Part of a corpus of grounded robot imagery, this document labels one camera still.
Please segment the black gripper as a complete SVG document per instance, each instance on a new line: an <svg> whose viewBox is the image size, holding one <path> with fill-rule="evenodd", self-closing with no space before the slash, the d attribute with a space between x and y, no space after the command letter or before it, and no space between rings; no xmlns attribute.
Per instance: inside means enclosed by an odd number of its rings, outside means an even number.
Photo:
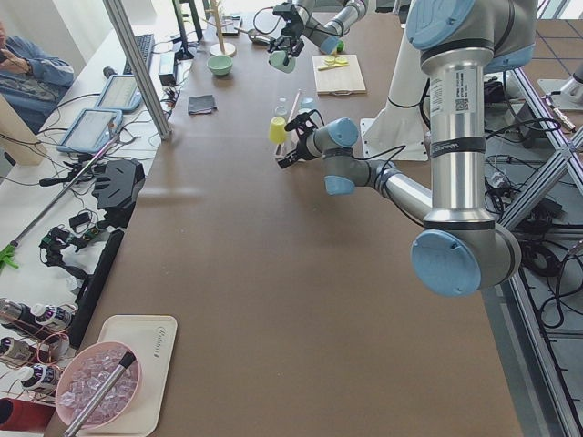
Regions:
<svg viewBox="0 0 583 437"><path fill-rule="evenodd" d="M291 153L277 159L277 164L281 169L288 168L299 160L313 160L322 156L322 148L316 144L318 126L312 119L312 115L316 113L316 109L303 109L286 124L286 132L295 131L304 134L300 135L296 148Z"/></svg>
<svg viewBox="0 0 583 437"><path fill-rule="evenodd" d="M275 46L297 46L302 43L306 24L306 7L303 2L283 2L274 6L272 13L281 18L284 27L272 42Z"/></svg>

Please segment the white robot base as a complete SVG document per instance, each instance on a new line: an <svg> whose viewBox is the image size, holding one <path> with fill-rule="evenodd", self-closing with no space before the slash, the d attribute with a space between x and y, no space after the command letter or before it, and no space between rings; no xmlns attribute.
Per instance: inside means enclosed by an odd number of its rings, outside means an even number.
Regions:
<svg viewBox="0 0 583 437"><path fill-rule="evenodd" d="M403 146L399 160L426 161L424 121L420 114L428 76L420 67L420 52L399 27L401 42L386 105L375 118L361 120L363 153L387 158L392 147Z"/></svg>

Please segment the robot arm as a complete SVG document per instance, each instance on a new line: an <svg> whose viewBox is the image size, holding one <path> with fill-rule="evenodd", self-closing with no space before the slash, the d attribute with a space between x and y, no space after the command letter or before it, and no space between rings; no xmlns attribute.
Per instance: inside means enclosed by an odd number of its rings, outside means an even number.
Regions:
<svg viewBox="0 0 583 437"><path fill-rule="evenodd" d="M341 10L327 23L314 17L316 1L284 1L274 6L272 13L284 21L280 35L270 41L268 52L283 52L297 57L304 46L306 36L325 53L330 54L341 37L369 12L368 1L341 1Z"/></svg>
<svg viewBox="0 0 583 437"><path fill-rule="evenodd" d="M296 145L277 156L282 168L321 158L331 195L375 189L423 231L411 247L417 277L435 293L464 296L511 277L521 260L516 238L484 201L484 76L527 64L534 52L533 1L412 2L394 71L414 73L414 99L427 98L432 185L404 175L387 156L357 158L349 118L322 127L306 114L289 122Z"/></svg>

